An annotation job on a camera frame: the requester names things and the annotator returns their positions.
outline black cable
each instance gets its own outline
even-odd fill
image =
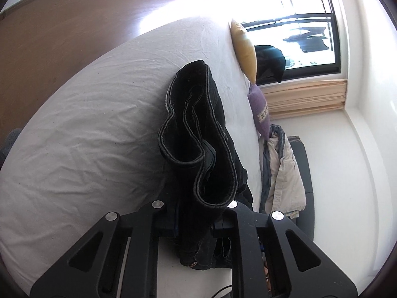
[[[223,287],[222,289],[220,289],[220,290],[218,290],[216,293],[215,293],[215,295],[213,295],[211,298],[214,298],[218,293],[220,293],[221,291],[223,291],[223,290],[225,290],[225,289],[227,289],[227,288],[230,288],[232,285],[228,285],[228,286],[226,286],[226,287]]]

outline purple cushion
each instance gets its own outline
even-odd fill
[[[252,114],[254,116],[254,123],[261,134],[266,140],[269,140],[270,116],[269,109],[265,96],[258,85],[251,85],[251,91],[248,94],[249,105],[251,105]]]

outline silver screw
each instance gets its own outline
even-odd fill
[[[108,214],[106,214],[105,218],[108,221],[114,221],[117,218],[117,213],[115,212],[109,212]]]
[[[236,206],[237,206],[237,202],[236,202],[235,200],[233,200],[233,201],[228,205],[229,208],[235,208]]]
[[[281,221],[284,218],[284,214],[279,211],[274,211],[271,216],[278,221]]]
[[[164,206],[164,202],[163,201],[154,201],[152,203],[152,207],[153,208],[162,208]]]

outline window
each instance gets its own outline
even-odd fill
[[[331,0],[252,0],[251,3],[253,10],[241,22],[254,45],[273,45],[283,52],[284,80],[340,73],[339,36]]]

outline beige curtain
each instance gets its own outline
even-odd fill
[[[270,117],[280,119],[344,108],[347,80],[285,82],[261,89],[267,100]]]

